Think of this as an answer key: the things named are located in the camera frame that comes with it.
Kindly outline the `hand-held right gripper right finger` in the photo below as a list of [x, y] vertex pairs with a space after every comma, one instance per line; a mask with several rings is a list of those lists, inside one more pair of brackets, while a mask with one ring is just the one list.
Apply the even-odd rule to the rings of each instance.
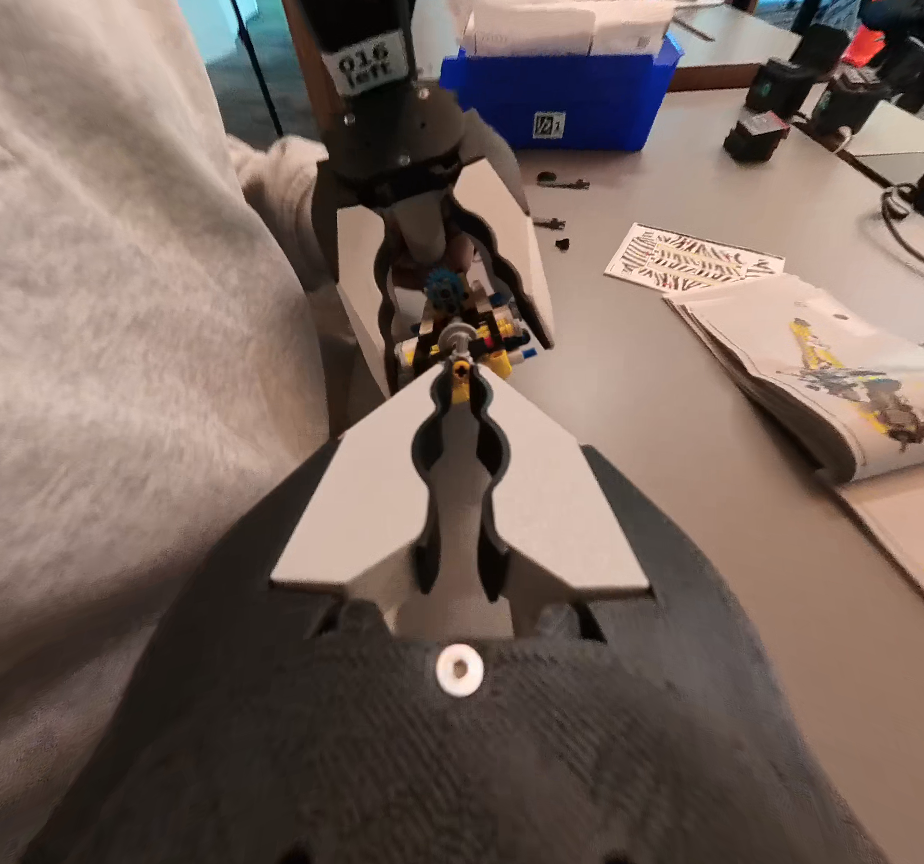
[[651, 583], [577, 439], [492, 371], [469, 373], [476, 453], [490, 476], [477, 561], [516, 637], [543, 610], [643, 596]]

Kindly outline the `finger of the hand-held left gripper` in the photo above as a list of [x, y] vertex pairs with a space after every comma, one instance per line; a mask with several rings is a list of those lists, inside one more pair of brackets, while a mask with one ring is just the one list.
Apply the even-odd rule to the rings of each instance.
[[453, 217], [484, 247], [492, 272], [514, 297], [534, 337], [555, 347], [552, 298], [520, 167], [510, 146], [474, 109], [463, 113], [461, 169], [452, 186]]
[[376, 384], [391, 396], [398, 389], [398, 359], [385, 220], [369, 208], [347, 207], [337, 211], [336, 224], [341, 302]]

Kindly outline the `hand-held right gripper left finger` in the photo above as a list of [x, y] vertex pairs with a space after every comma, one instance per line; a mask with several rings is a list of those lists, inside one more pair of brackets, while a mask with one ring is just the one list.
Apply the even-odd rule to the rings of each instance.
[[400, 635], [458, 622], [463, 472], [445, 454], [447, 365], [434, 367], [342, 435], [271, 570], [274, 587], [363, 601]]

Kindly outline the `yellow and black lego assembly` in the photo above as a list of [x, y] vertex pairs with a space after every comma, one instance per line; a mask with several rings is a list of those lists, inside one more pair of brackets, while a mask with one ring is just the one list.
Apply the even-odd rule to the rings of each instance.
[[474, 366], [506, 380], [514, 366], [536, 355], [514, 300], [489, 294], [480, 281], [437, 268], [428, 276], [424, 296], [421, 320], [411, 337], [396, 347], [399, 387], [448, 363], [452, 402], [468, 403]]

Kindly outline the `person's left forearm grey sleeve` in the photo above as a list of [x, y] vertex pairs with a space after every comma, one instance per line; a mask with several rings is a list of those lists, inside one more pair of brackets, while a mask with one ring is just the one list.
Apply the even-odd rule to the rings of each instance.
[[245, 200], [283, 249], [304, 291], [316, 293], [332, 281], [312, 218], [327, 149], [298, 136], [284, 136], [265, 151], [230, 134], [226, 140]]

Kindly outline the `lego instruction booklet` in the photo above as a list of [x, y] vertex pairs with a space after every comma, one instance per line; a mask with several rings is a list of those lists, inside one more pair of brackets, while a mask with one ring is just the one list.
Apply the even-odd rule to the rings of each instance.
[[834, 484], [922, 466], [921, 345], [788, 273], [664, 301]]

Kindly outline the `person's left hand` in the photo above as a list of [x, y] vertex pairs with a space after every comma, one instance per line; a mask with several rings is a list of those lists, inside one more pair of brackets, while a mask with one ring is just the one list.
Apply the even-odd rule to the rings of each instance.
[[475, 259], [476, 245], [472, 237], [458, 229], [451, 228], [447, 235], [444, 266], [450, 272], [468, 277]]

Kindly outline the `blue plastic bin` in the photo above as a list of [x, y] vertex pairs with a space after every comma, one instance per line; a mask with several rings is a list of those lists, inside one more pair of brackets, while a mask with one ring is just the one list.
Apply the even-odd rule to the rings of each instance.
[[684, 55], [498, 56], [442, 63], [440, 85], [516, 151], [641, 151]]

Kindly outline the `zebra striped sticker sheet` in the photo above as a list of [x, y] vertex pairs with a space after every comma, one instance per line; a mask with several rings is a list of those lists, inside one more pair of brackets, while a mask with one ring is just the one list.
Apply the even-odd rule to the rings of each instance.
[[784, 258], [773, 254], [633, 223], [603, 273], [675, 295], [783, 271]]

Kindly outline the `person's grey hoodie torso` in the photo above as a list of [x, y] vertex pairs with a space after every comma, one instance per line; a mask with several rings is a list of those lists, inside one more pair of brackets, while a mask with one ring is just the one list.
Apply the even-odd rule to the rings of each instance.
[[189, 572], [329, 435], [308, 297], [177, 0], [1, 0], [1, 831], [17, 862]]

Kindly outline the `flat cardboard sheet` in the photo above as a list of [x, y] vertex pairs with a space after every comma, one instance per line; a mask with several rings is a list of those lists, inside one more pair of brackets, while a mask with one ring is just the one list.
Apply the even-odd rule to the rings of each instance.
[[923, 591], [923, 466], [850, 483], [824, 480], [907, 578]]

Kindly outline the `orange and black chair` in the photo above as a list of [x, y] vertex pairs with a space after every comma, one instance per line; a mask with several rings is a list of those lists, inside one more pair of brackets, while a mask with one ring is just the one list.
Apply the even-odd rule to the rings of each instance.
[[860, 28], [841, 60], [880, 68], [908, 39], [923, 40], [923, 0], [863, 0]]

